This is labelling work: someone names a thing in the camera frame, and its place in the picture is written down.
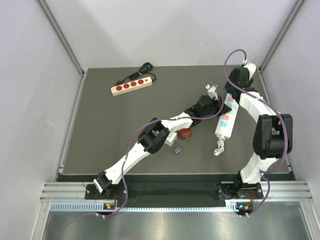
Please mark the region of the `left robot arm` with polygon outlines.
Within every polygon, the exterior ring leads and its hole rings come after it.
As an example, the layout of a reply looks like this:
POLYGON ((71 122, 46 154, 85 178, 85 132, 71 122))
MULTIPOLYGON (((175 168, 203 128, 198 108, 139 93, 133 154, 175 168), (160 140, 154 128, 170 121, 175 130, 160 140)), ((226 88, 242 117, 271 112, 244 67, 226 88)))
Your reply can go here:
POLYGON ((140 160, 157 153, 171 133, 192 128, 203 120, 221 116, 232 110, 219 97, 202 95, 192 107, 171 118, 153 118, 148 124, 138 129, 139 135, 134 144, 129 144, 127 153, 114 165, 99 173, 93 180, 96 192, 102 198, 109 198, 115 185, 140 160))

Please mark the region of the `beige power strip red sockets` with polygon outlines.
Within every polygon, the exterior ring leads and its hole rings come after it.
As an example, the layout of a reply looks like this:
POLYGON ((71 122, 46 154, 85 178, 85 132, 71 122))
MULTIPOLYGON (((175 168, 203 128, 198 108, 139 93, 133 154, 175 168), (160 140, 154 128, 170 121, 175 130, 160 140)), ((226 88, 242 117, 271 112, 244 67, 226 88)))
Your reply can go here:
POLYGON ((111 94, 113 96, 122 95, 128 92, 132 92, 141 88, 149 87, 153 84, 151 77, 144 77, 138 80, 133 80, 128 83, 123 83, 110 88, 111 94))

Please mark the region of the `white power strip coloured sockets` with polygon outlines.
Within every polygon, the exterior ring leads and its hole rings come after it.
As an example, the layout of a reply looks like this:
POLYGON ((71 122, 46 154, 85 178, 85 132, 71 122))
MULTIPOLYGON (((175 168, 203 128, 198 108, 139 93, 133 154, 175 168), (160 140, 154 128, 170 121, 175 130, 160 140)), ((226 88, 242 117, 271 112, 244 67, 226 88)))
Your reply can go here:
POLYGON ((223 136, 224 138, 229 139, 233 132, 235 120, 236 120, 238 109, 239 109, 239 104, 236 102, 235 99, 233 99, 230 93, 226 94, 224 104, 227 107, 230 107, 231 111, 219 117, 216 129, 215 129, 215 135, 223 136))

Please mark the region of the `red patterned plug adapter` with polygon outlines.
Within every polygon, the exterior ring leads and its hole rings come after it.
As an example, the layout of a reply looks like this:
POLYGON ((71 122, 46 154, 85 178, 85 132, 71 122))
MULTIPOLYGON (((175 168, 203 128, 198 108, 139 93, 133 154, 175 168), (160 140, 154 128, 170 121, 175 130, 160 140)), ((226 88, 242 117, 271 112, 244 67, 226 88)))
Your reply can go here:
POLYGON ((183 141, 190 139, 193 135, 191 128, 180 129, 177 133, 178 133, 179 138, 183 141))

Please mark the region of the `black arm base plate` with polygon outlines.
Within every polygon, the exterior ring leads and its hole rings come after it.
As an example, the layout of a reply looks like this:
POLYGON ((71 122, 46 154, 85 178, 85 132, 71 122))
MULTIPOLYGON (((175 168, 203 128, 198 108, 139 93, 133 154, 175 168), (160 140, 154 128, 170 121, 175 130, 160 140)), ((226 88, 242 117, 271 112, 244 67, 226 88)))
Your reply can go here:
POLYGON ((86 200, 139 200, 152 198, 182 197, 202 198, 205 200, 259 200, 263 198, 260 184, 236 190, 233 183, 215 182, 131 182, 127 189, 120 185, 112 185, 100 193, 94 184, 88 184, 85 192, 86 200))

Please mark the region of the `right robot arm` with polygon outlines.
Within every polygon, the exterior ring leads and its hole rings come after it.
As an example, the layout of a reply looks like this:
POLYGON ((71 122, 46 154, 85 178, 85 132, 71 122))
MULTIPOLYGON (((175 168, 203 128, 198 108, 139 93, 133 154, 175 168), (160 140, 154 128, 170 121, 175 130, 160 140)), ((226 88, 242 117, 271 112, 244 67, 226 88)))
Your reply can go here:
POLYGON ((290 153, 293 147, 293 117, 272 109, 251 85, 253 69, 235 67, 224 89, 256 122, 252 140, 253 155, 240 170, 232 185, 219 190, 223 199, 248 198, 258 192, 264 173, 278 159, 290 153))

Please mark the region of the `white cube socket adapter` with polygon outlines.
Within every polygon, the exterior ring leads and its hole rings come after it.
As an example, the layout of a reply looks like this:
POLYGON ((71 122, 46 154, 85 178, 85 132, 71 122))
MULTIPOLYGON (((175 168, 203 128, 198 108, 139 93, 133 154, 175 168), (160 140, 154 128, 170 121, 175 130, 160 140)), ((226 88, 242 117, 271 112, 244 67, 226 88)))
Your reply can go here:
POLYGON ((164 143, 172 147, 175 141, 177 140, 177 137, 178 134, 176 132, 170 132, 164 143))

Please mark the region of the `black plug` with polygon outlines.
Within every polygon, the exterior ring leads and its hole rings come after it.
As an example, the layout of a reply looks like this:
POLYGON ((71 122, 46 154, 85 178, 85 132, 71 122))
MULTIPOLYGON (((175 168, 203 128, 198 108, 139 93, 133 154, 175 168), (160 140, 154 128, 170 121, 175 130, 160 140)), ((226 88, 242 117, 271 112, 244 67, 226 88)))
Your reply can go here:
POLYGON ((173 156, 176 156, 176 155, 180 154, 181 152, 182 152, 182 149, 181 149, 179 146, 174 147, 174 148, 171 150, 171 153, 172 153, 173 156))

